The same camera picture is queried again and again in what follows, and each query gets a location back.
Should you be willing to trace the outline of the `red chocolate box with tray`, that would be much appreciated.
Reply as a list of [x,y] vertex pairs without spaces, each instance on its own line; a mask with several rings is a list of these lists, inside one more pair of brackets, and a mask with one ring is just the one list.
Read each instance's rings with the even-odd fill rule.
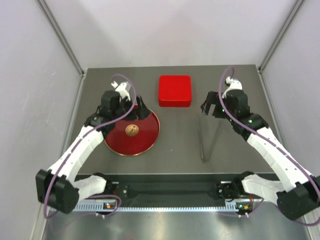
[[192,98],[165,98],[160,97],[158,104],[163,108],[188,108],[191,105]]

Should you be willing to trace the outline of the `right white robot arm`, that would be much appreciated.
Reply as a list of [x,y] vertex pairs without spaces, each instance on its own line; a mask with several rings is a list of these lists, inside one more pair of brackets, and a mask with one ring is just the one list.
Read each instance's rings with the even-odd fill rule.
[[319,208],[320,178],[291,156],[262,116],[250,111],[248,96],[243,90],[230,90],[225,98],[219,98],[218,92],[209,91],[200,107],[202,113],[207,115],[211,106],[214,106],[212,115],[228,120],[233,130],[260,154],[278,178],[268,180],[245,171],[233,178],[230,193],[222,193],[222,197],[256,195],[272,202],[291,221]]

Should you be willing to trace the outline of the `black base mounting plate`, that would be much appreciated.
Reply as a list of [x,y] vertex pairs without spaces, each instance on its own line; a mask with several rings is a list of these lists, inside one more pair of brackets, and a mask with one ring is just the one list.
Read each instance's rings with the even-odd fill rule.
[[101,174],[102,194],[114,194],[122,207],[184,208],[223,207],[225,201],[249,200],[232,185],[236,174]]

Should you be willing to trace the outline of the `red box lid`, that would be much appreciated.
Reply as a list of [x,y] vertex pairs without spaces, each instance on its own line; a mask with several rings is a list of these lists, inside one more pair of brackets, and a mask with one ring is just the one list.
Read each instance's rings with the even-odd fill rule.
[[188,75],[162,75],[158,81],[159,98],[192,98],[192,80]]

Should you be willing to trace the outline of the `round dark red plate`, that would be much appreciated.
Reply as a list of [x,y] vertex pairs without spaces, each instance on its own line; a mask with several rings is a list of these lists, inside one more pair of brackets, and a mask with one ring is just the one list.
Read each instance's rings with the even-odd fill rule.
[[154,111],[143,120],[120,120],[104,138],[105,144],[121,156],[137,156],[148,151],[160,135],[160,121]]

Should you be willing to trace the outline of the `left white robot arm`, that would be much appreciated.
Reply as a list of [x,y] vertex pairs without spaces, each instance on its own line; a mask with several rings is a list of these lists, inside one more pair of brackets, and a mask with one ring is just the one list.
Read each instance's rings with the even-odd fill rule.
[[107,90],[100,105],[82,126],[78,136],[66,152],[47,170],[35,176],[37,199],[45,208],[71,213],[79,201],[93,195],[109,198],[114,191],[103,174],[95,173],[83,180],[76,180],[80,168],[95,148],[102,143],[120,120],[144,120],[151,115],[142,97],[130,98],[116,90]]

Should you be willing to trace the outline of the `metal tongs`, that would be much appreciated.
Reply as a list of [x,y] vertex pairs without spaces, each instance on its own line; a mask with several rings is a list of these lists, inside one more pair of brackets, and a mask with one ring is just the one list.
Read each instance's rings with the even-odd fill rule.
[[202,128],[201,128],[201,118],[200,115],[197,113],[196,114],[196,123],[197,123],[197,132],[198,132],[198,139],[199,139],[199,148],[200,148],[200,157],[201,157],[201,162],[203,164],[206,164],[210,161],[212,153],[214,152],[214,148],[215,145],[218,141],[219,135],[220,135],[220,131],[222,128],[222,121],[220,120],[218,122],[218,125],[215,129],[214,135],[212,137],[212,141],[211,144],[208,148],[208,151],[206,152],[205,150],[205,142],[204,142],[204,138],[202,135]]

